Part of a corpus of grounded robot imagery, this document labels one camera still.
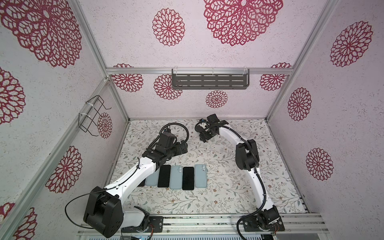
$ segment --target wire rack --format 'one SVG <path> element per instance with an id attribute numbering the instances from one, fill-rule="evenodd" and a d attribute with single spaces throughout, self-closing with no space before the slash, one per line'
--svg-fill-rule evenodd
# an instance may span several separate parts
<path id="1" fill-rule="evenodd" d="M 100 106 L 96 109 L 95 108 L 95 105 L 96 103 L 99 102 L 100 103 Z M 92 108 L 88 111 L 88 113 L 79 113 L 79 116 L 78 116 L 78 125 L 79 125 L 79 128 L 83 131 L 83 132 L 89 132 L 89 134 L 91 134 L 92 136 L 94 137 L 97 137 L 98 135 L 93 135 L 89 128 L 91 127 L 92 123 L 97 127 L 98 125 L 95 123 L 94 119 L 97 115 L 101 116 L 100 115 L 100 109 L 101 107 L 103 107 L 105 110 L 109 110 L 111 108 L 106 108 L 104 106 L 104 100 L 103 98 L 100 96 L 100 95 L 96 95 L 94 96 L 93 98 L 89 99 L 88 101 L 85 102 L 86 104 L 89 104 L 92 106 Z M 94 109 L 96 111 L 95 115 L 93 117 L 91 117 L 89 115 L 89 113 L 91 112 L 91 110 Z M 89 118 L 91 120 L 91 122 L 88 124 L 88 126 L 84 126 L 84 122 L 85 120 Z"/>

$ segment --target mounting plate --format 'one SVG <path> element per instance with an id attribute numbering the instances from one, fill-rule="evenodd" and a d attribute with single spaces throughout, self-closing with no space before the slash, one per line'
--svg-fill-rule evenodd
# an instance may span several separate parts
<path id="1" fill-rule="evenodd" d="M 163 231 L 163 219 L 164 217 L 156 216 L 156 217 L 149 217 L 149 223 L 152 223 L 152 225 L 155 227 L 153 232 L 162 232 Z M 150 233 L 152 231 L 152 228 L 148 226 L 148 228 L 144 231 L 145 233 Z M 125 233 L 138 233 L 135 227 L 124 227 L 121 229 L 121 232 Z"/>
<path id="2" fill-rule="evenodd" d="M 244 74 L 177 74 L 172 69 L 172 87 L 191 89 L 246 89 L 249 86 L 249 69 Z"/>

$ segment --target light blue smartphone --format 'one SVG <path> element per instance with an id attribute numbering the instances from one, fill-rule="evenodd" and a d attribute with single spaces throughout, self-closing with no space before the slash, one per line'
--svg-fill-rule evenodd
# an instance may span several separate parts
<path id="1" fill-rule="evenodd" d="M 183 185 L 183 167 L 182 166 L 172 166 L 170 168 L 170 189 L 181 189 Z"/>
<path id="2" fill-rule="evenodd" d="M 195 165 L 195 187 L 207 187 L 207 167 L 205 164 Z"/>
<path id="3" fill-rule="evenodd" d="M 152 173 L 147 177 L 145 180 L 145 185 L 146 186 L 157 186 L 157 182 L 159 181 L 159 172 L 160 168 L 156 170 L 156 172 Z"/>

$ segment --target aluminum rail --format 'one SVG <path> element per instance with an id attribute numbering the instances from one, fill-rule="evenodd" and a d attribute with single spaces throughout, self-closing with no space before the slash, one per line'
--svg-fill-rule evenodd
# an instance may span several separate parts
<path id="1" fill-rule="evenodd" d="M 293 68 L 106 68 L 108 74 L 291 74 Z"/>
<path id="2" fill-rule="evenodd" d="M 244 214 L 154 214 L 151 216 L 163 216 L 163 231 L 156 235 L 193 235 L 193 234 L 237 234 L 237 220 Z M 290 233 L 329 233 L 320 214 L 280 214 L 285 231 L 280 234 Z M 101 236 L 96 230 L 83 230 L 78 236 Z M 149 233 L 133 233 L 132 235 L 149 235 Z"/>

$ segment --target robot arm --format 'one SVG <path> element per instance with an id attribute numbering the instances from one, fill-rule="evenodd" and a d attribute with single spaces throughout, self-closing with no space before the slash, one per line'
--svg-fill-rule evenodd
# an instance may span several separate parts
<path id="1" fill-rule="evenodd" d="M 186 139 L 177 142 L 176 136 L 168 128 L 170 125 L 183 127 L 187 132 Z M 139 207 L 123 211 L 122 205 L 131 192 L 166 161 L 188 152 L 188 137 L 189 132 L 184 125 L 179 123 L 165 125 L 138 163 L 105 188 L 95 187 L 91 191 L 84 213 L 84 222 L 107 238 L 124 227 L 136 227 L 137 230 L 144 231 L 148 227 L 149 213 Z"/>
<path id="2" fill-rule="evenodd" d="M 236 147 L 235 161 L 237 167 L 248 176 L 255 196 L 256 206 L 258 207 L 258 211 L 244 217 L 244 219 L 250 225 L 258 227 L 262 231 L 276 231 L 276 229 L 284 231 L 284 225 L 277 208 L 266 192 L 260 177 L 260 160 L 256 142 L 253 139 L 248 140 L 239 135 L 227 121 L 220 121 L 215 114 L 208 116 L 207 120 L 201 119 L 196 124 L 195 130 L 200 133 L 199 137 L 203 142 L 219 134 Z"/>

